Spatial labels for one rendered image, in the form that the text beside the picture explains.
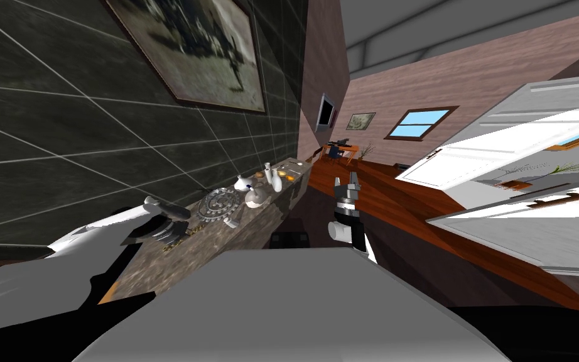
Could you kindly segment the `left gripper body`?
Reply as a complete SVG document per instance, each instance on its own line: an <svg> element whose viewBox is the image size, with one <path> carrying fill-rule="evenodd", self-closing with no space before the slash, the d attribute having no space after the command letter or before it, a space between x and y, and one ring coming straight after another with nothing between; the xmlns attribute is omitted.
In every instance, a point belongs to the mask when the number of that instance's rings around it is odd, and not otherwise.
<svg viewBox="0 0 579 362"><path fill-rule="evenodd" d="M146 239L154 239L165 245L173 245L187 235L187 229L186 221L174 221L168 216L154 216L145 225L134 229L121 244L143 243Z"/></svg>

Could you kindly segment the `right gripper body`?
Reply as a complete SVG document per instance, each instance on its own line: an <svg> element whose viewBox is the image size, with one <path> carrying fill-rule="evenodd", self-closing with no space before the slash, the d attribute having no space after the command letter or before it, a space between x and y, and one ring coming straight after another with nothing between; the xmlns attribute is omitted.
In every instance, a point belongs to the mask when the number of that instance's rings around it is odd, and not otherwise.
<svg viewBox="0 0 579 362"><path fill-rule="evenodd" d="M354 204L359 199L359 184L336 185L334 195L338 203Z"/></svg>

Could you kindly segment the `orange wooden desk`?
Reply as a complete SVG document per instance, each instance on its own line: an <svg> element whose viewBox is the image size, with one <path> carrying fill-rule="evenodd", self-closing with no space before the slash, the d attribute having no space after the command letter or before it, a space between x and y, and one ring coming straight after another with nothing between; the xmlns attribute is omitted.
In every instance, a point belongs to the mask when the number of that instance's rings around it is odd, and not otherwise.
<svg viewBox="0 0 579 362"><path fill-rule="evenodd" d="M348 140L349 139L346 138L339 141L328 141L325 145L322 146L320 158L327 158L330 150L334 147L340 155L339 159L345 158L347 160L345 164L348 165L360 151L360 147L358 145L346 144L346 141Z"/></svg>

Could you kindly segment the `small framed picture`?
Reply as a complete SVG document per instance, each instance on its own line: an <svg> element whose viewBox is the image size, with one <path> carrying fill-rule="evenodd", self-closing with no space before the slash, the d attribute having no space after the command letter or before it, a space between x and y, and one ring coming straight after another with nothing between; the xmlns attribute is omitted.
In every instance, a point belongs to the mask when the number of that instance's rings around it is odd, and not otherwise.
<svg viewBox="0 0 579 362"><path fill-rule="evenodd" d="M372 119L374 112L352 114L347 124L346 130L363 131L366 130Z"/></svg>

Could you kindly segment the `round grey metal trivet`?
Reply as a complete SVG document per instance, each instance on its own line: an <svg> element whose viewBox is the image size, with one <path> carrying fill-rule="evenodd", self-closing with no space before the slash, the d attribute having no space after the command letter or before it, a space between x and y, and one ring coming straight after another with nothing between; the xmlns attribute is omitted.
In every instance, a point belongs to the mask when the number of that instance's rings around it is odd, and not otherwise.
<svg viewBox="0 0 579 362"><path fill-rule="evenodd" d="M209 192L197 207L197 216L202 222L221 221L229 217L241 205L241 196L231 188L218 188Z"/></svg>

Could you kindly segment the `round white grey jug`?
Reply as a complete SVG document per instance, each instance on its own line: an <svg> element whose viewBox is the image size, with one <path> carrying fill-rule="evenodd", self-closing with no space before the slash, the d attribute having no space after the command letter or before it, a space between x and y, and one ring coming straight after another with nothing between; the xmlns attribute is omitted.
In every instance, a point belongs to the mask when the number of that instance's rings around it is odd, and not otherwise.
<svg viewBox="0 0 579 362"><path fill-rule="evenodd" d="M251 209L261 207L268 198L268 193L260 187L253 187L252 185L247 185L248 191L244 197L244 202L247 207Z"/></svg>

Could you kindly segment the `brown framed window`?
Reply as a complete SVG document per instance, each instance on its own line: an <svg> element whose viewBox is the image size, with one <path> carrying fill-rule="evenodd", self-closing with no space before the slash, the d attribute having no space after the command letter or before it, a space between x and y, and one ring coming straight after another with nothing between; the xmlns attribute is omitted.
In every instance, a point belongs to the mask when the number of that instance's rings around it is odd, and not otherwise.
<svg viewBox="0 0 579 362"><path fill-rule="evenodd" d="M384 137L385 140L423 141L423 138L459 106L408 109Z"/></svg>

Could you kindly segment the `white cabinet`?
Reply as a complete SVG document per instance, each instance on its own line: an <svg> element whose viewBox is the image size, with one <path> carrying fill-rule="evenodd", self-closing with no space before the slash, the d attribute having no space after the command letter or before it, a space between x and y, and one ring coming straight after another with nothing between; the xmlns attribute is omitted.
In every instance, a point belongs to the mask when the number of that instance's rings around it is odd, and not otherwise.
<svg viewBox="0 0 579 362"><path fill-rule="evenodd" d="M579 277L579 77L518 88L399 179L462 205L429 224Z"/></svg>

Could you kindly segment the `large dark framed picture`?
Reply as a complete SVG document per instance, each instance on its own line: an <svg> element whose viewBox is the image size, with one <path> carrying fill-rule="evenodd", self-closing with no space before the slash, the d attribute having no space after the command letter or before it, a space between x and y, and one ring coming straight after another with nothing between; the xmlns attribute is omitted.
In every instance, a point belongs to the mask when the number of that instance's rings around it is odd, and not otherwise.
<svg viewBox="0 0 579 362"><path fill-rule="evenodd" d="M266 112L246 0L100 0L176 102Z"/></svg>

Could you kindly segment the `wall television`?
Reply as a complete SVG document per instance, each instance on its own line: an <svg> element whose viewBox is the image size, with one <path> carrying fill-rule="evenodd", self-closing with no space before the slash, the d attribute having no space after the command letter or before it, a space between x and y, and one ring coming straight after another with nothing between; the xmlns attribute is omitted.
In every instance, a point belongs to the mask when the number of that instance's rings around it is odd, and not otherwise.
<svg viewBox="0 0 579 362"><path fill-rule="evenodd" d="M323 93L317 114L316 132L325 131L330 128L335 110L335 103L325 93Z"/></svg>

